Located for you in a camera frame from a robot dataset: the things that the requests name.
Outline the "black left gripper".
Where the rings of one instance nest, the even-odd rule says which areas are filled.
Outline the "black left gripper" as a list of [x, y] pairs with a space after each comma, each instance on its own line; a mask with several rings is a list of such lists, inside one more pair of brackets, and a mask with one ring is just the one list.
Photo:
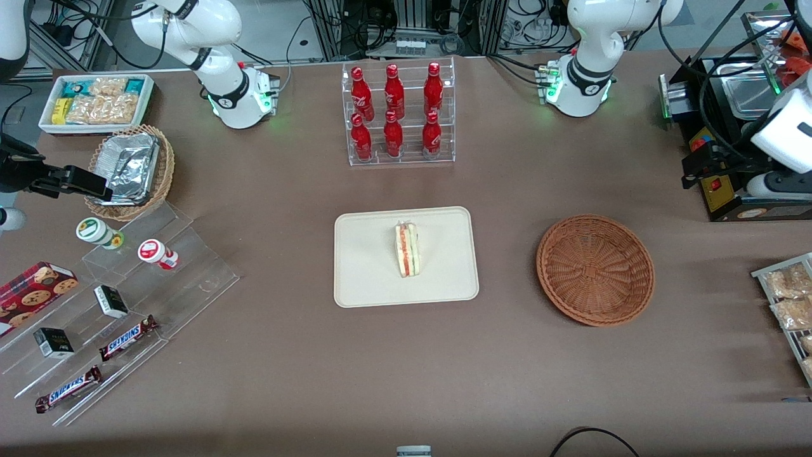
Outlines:
[[688, 154], [682, 158], [682, 188], [688, 190], [700, 180], [716, 179], [717, 176], [751, 174], [760, 175], [771, 171], [771, 159], [750, 142], [730, 152], [717, 142], [709, 141], [701, 147], [703, 154]]

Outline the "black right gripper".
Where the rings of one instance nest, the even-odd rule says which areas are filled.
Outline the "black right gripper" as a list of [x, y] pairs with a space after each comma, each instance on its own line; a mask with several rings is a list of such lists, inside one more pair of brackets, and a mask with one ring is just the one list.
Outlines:
[[32, 193], [50, 199], [62, 194], [79, 194], [92, 199], [109, 200], [107, 180], [83, 168], [67, 165], [48, 167], [35, 148], [8, 134], [2, 135], [1, 192], [17, 193], [32, 186]]

